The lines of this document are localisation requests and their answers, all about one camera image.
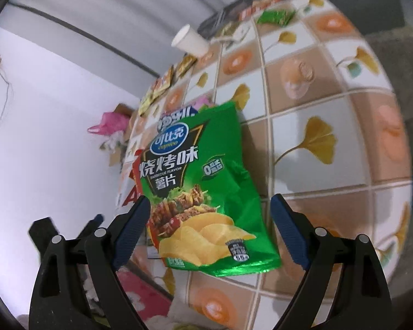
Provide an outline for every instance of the blue gripper pad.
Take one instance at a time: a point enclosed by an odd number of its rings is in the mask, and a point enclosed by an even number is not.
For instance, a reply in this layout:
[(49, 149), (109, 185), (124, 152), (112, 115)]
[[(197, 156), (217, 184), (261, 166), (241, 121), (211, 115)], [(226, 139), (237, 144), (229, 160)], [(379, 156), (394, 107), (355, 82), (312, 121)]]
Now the blue gripper pad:
[(307, 270), (310, 263), (307, 243), (294, 222), (293, 211), (286, 201), (277, 195), (271, 197), (270, 208), (272, 219), (291, 254), (292, 260), (294, 263), (301, 265), (304, 270)]
[(132, 208), (136, 209), (115, 241), (115, 256), (112, 260), (112, 266), (116, 270), (126, 264), (132, 256), (136, 243), (138, 243), (138, 239), (144, 232), (145, 225), (150, 218), (150, 201), (143, 197), (138, 202), (139, 204), (133, 205)]

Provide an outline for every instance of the net weight label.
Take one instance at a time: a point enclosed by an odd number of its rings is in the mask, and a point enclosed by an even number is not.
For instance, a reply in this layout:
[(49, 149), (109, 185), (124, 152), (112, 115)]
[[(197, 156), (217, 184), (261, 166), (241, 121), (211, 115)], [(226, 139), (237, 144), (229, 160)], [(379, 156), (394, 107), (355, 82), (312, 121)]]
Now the net weight label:
[(232, 239), (226, 242), (231, 256), (237, 262), (245, 262), (249, 259), (248, 251), (243, 243), (243, 239)]

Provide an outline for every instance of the blue oval logo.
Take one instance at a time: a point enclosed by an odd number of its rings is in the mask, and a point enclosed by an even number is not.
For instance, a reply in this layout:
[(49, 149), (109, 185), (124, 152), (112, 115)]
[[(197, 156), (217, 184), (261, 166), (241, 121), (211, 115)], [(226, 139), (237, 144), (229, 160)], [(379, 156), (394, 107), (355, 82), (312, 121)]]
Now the blue oval logo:
[(166, 155), (179, 148), (188, 136), (188, 125), (176, 123), (159, 134), (150, 146), (150, 151), (155, 155)]

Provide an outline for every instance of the silver screw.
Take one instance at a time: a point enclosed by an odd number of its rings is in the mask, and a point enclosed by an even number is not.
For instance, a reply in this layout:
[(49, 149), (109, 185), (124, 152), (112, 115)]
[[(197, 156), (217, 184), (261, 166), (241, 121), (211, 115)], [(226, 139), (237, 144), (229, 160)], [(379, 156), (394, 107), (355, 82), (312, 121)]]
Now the silver screw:
[(106, 229), (105, 228), (98, 228), (96, 231), (95, 231), (95, 236), (96, 237), (104, 237), (105, 235), (106, 235)]
[(318, 228), (315, 228), (315, 234), (320, 237), (324, 237), (327, 235), (327, 231), (324, 228), (318, 227)]
[(61, 236), (60, 235), (56, 235), (54, 237), (52, 237), (52, 243), (57, 244), (61, 241)]
[(359, 235), (359, 240), (362, 243), (368, 243), (369, 242), (369, 237), (367, 237), (366, 235)]

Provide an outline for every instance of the paper cup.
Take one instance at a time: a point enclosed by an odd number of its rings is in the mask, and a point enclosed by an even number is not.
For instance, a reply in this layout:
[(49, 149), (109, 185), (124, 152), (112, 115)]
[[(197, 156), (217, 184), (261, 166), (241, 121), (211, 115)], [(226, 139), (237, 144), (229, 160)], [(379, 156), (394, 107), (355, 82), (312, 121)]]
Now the paper cup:
[(188, 24), (182, 27), (174, 36), (171, 46), (188, 52), (197, 58), (204, 56), (210, 49), (208, 41)]

